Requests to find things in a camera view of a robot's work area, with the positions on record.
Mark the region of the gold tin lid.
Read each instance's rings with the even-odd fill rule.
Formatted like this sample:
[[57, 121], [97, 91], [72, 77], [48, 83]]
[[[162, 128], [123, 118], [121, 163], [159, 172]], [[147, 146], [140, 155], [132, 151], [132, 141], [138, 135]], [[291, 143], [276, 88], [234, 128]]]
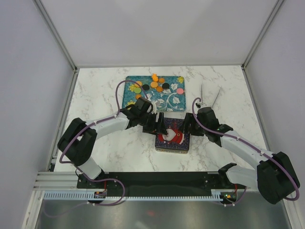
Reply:
[[164, 124], [167, 128], [167, 135], [157, 135], [155, 138], [155, 148], [170, 148], [188, 150], [190, 148], [190, 135], [183, 134], [179, 130], [183, 119], [165, 118]]

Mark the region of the square cookie tin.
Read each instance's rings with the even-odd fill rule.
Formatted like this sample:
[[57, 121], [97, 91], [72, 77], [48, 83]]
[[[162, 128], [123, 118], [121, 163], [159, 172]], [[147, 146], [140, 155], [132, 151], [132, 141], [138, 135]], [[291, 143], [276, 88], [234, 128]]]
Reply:
[[165, 152], [165, 153], [176, 153], [176, 154], [188, 154], [188, 150], [181, 150], [181, 149], [170, 149], [170, 148], [155, 148], [158, 152]]

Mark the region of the silver metal tongs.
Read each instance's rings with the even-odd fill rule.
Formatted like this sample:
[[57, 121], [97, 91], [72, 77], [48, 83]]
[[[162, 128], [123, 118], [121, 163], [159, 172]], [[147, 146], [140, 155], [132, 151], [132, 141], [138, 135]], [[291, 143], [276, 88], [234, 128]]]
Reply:
[[221, 86], [208, 86], [205, 83], [201, 83], [201, 105], [213, 108], [221, 90]]

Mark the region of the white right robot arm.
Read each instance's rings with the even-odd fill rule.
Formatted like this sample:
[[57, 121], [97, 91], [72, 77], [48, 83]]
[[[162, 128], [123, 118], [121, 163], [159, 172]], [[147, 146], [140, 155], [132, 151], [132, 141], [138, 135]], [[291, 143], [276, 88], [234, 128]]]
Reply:
[[271, 204], [283, 199], [299, 199], [300, 182], [289, 156], [284, 152], [260, 149], [232, 127], [219, 123], [212, 108], [201, 108], [196, 114], [186, 113], [180, 130], [184, 134], [206, 136], [210, 142], [234, 153], [251, 166], [247, 169], [230, 163], [219, 169], [221, 187], [239, 184], [256, 189]]

